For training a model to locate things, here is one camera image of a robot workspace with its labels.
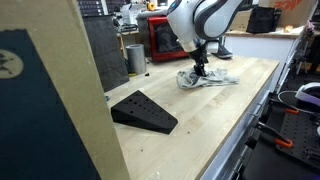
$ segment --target cable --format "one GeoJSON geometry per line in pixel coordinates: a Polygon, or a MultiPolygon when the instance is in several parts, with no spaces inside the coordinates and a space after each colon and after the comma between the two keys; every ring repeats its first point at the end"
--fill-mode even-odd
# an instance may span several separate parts
{"type": "Polygon", "coordinates": [[[297,93],[297,91],[282,91],[282,92],[280,92],[279,94],[278,94],[278,99],[279,99],[279,101],[281,102],[281,103],[283,103],[283,104],[285,104],[285,105],[287,105],[287,106],[289,106],[289,107],[291,107],[291,108],[293,108],[293,109],[296,109],[296,110],[299,110],[299,111],[301,111],[301,112],[305,112],[305,113],[308,113],[308,114],[312,114],[312,115],[320,115],[318,112],[313,112],[313,111],[307,111],[307,110],[304,110],[304,109],[300,109],[300,108],[297,108],[297,107],[295,107],[295,106],[293,106],[293,105],[290,105],[290,104],[287,104],[287,103],[285,103],[282,99],[281,99],[281,94],[284,94],[284,93],[297,93]]]}

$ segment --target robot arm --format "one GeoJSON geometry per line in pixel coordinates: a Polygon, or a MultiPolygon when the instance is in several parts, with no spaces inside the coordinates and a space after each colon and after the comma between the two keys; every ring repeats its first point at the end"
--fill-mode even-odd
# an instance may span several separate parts
{"type": "Polygon", "coordinates": [[[170,27],[184,51],[194,59],[195,72],[206,76],[207,52],[218,51],[218,38],[229,28],[242,0],[175,0],[168,9],[170,27]]]}

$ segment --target white cloth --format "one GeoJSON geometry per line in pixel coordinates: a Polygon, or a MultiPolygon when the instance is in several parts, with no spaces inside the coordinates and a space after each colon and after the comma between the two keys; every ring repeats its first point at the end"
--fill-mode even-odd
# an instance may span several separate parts
{"type": "Polygon", "coordinates": [[[194,69],[179,71],[177,74],[177,83],[182,89],[190,89],[199,86],[224,86],[238,84],[239,78],[229,76],[227,69],[218,68],[215,71],[207,71],[207,76],[198,76],[194,69]]]}

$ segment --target black triangular block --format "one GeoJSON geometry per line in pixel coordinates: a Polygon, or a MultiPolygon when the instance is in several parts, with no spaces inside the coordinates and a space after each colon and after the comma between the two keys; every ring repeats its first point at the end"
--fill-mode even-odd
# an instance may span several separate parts
{"type": "Polygon", "coordinates": [[[170,134],[178,123],[139,90],[111,107],[111,115],[114,122],[165,134],[170,134]]]}

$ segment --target red microwave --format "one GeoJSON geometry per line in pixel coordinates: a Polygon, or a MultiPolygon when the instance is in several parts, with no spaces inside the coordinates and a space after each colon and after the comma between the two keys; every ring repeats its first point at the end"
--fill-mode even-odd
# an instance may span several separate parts
{"type": "Polygon", "coordinates": [[[173,33],[167,17],[149,17],[149,39],[152,61],[188,57],[173,33]]]}

